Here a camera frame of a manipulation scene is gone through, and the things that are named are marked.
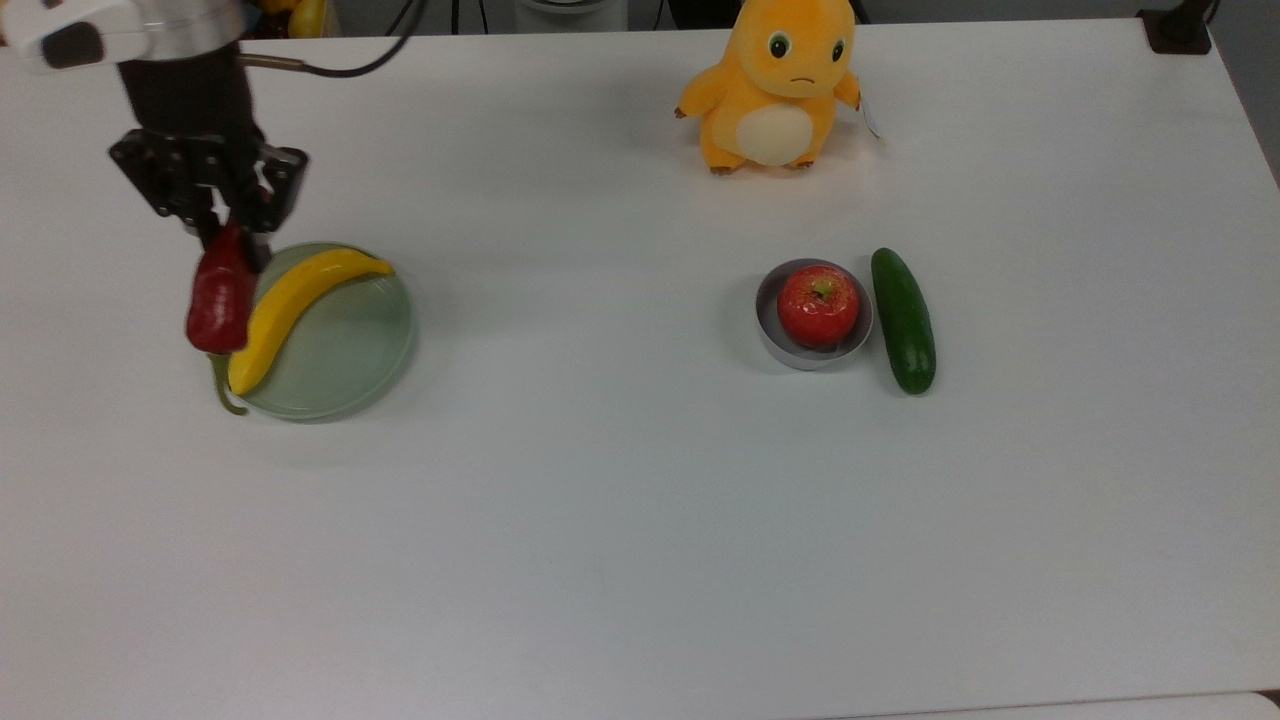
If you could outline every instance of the floor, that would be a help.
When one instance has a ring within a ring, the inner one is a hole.
[[[334,0],[344,35],[384,35],[404,0]],[[515,32],[515,3],[461,0],[460,31]],[[675,29],[664,0],[628,0],[632,31]],[[449,3],[430,0],[420,35],[449,32]],[[1132,18],[1142,8],[1171,8],[1175,0],[864,0],[873,23],[968,22],[1052,18]],[[1213,37],[1244,109],[1280,183],[1280,1],[1222,0]]]

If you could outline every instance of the plush toy arm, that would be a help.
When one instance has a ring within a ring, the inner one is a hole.
[[[689,81],[685,92],[680,95],[676,108],[677,118],[705,115],[724,97],[724,70],[719,65],[707,68]]]
[[[836,100],[840,100],[854,110],[861,106],[863,91],[858,86],[858,76],[845,70],[845,77],[840,78],[840,82],[836,83]]]

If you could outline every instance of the pepper stem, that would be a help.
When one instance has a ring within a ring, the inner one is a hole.
[[[232,361],[230,355],[216,355],[214,352],[205,354],[209,357],[209,363],[214,366],[214,389],[218,391],[218,401],[223,404],[232,415],[247,415],[248,407],[239,407],[232,402],[232,398],[227,391],[227,366]]]

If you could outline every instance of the plush toy belly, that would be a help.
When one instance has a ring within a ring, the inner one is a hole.
[[[736,135],[744,158],[762,165],[786,165],[809,150],[813,120],[803,109],[778,102],[742,115]]]

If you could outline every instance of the red bell pepper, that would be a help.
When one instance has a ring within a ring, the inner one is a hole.
[[[196,266],[187,340],[196,350],[230,355],[248,343],[257,274],[244,255],[244,232],[228,218]]]

